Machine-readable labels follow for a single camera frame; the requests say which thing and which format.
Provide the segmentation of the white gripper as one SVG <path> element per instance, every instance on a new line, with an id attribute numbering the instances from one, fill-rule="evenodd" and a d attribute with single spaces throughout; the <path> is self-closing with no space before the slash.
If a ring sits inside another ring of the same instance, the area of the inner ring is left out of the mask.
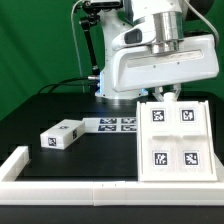
<path id="1" fill-rule="evenodd" d="M 113 57 L 112 88 L 117 92 L 154 88 L 163 102 L 163 88 L 173 85 L 175 100 L 181 84 L 216 77 L 219 72 L 212 34 L 187 37 L 173 53 L 154 55 L 148 46 L 119 50 Z"/>

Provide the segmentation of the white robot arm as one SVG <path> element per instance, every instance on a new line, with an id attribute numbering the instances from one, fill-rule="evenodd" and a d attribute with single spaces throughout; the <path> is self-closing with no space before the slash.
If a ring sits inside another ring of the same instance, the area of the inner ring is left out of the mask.
<path id="1" fill-rule="evenodd" d="M 219 72 L 217 31 L 184 33 L 183 23 L 204 20 L 214 0 L 99 0 L 105 66 L 98 97 L 130 100 L 149 88 L 209 79 Z"/>

